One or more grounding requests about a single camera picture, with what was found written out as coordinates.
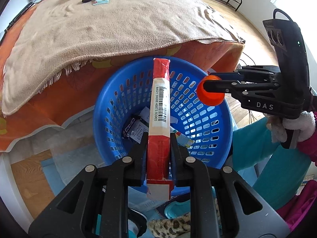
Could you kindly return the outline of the white gloved right hand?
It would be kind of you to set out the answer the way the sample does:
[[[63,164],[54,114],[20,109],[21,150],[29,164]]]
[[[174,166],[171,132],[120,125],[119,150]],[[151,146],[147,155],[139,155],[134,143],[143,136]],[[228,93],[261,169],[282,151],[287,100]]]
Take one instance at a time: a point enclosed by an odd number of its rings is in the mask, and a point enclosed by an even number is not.
[[[286,130],[299,131],[298,142],[303,142],[311,138],[316,130],[316,118],[313,112],[301,112],[297,119],[281,120],[274,115],[265,114],[267,119],[266,127],[271,131],[273,143],[286,142]]]

